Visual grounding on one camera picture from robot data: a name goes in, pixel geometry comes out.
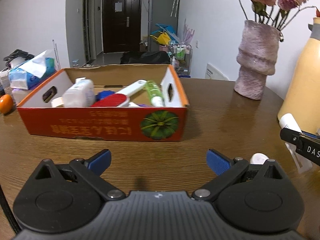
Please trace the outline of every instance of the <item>orange fruit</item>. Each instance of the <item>orange fruit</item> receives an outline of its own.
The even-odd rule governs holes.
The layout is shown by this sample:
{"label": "orange fruit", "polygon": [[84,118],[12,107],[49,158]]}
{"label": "orange fruit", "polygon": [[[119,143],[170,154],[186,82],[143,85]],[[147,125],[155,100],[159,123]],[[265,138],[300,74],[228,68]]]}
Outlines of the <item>orange fruit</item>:
{"label": "orange fruit", "polygon": [[7,114],[13,107],[13,100],[10,95],[4,95],[0,98],[0,113]]}

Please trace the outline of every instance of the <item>pink vase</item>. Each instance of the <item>pink vase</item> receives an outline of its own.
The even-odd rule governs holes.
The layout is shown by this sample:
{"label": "pink vase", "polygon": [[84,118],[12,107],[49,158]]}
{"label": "pink vase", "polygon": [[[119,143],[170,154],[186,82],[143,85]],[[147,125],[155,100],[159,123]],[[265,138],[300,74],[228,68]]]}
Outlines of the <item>pink vase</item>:
{"label": "pink vase", "polygon": [[266,24],[245,21],[237,62],[241,65],[235,91],[261,100],[267,76],[275,73],[280,32]]}

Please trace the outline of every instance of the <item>brown tabletop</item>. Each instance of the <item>brown tabletop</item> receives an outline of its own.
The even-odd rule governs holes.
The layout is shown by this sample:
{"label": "brown tabletop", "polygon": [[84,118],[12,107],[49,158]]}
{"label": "brown tabletop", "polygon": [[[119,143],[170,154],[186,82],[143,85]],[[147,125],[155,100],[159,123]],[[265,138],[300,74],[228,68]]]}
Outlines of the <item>brown tabletop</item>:
{"label": "brown tabletop", "polygon": [[[192,192],[215,174],[205,155],[215,148],[230,158],[250,159],[261,152],[276,159],[291,178],[305,203],[298,232],[320,238],[320,168],[299,175],[280,140],[277,113],[282,99],[266,88],[261,101],[233,91],[233,82],[182,79],[190,101],[188,120],[180,142],[116,142],[62,139],[29,135],[17,111],[0,116],[0,183],[10,206],[38,163],[51,158],[68,163],[88,158],[104,148],[112,152],[112,164],[102,175],[114,186],[129,190],[186,190]],[[13,237],[0,213],[0,239]]]}

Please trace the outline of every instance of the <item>screw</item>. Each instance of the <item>screw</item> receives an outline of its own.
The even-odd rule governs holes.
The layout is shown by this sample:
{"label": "screw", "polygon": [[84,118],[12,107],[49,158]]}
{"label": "screw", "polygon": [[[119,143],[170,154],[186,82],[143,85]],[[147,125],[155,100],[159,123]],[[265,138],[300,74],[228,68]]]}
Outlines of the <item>screw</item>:
{"label": "screw", "polygon": [[197,189],[195,191],[195,195],[197,197],[209,197],[211,192],[205,188]]}
{"label": "screw", "polygon": [[108,192],[107,196],[111,198],[120,198],[122,197],[123,193],[119,189],[112,189]]}

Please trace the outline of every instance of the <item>gray gripper base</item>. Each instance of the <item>gray gripper base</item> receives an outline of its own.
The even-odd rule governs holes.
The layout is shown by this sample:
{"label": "gray gripper base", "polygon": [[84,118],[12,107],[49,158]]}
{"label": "gray gripper base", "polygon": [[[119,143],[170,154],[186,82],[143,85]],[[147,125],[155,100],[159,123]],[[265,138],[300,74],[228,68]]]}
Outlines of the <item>gray gripper base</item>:
{"label": "gray gripper base", "polygon": [[208,202],[182,192],[132,191],[107,202],[86,226],[59,235],[23,230],[15,240],[302,240],[296,232],[258,236],[224,222]]}

